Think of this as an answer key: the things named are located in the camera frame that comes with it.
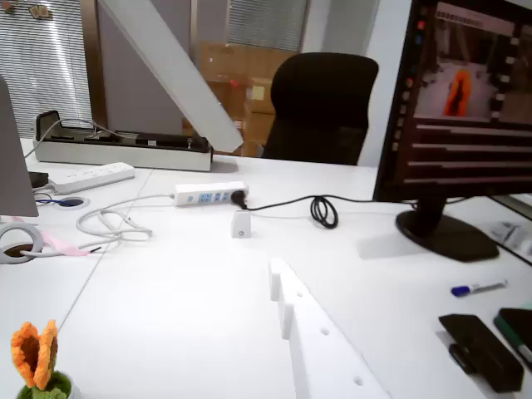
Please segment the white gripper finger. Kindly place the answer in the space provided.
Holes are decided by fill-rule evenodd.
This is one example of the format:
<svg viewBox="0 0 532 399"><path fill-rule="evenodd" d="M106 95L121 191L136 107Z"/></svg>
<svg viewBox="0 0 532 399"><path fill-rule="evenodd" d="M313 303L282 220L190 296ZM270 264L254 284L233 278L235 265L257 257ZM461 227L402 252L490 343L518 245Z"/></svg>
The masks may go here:
<svg viewBox="0 0 532 399"><path fill-rule="evenodd" d="M388 398L363 357L282 259L269 262L270 298L288 341L297 398Z"/></svg>

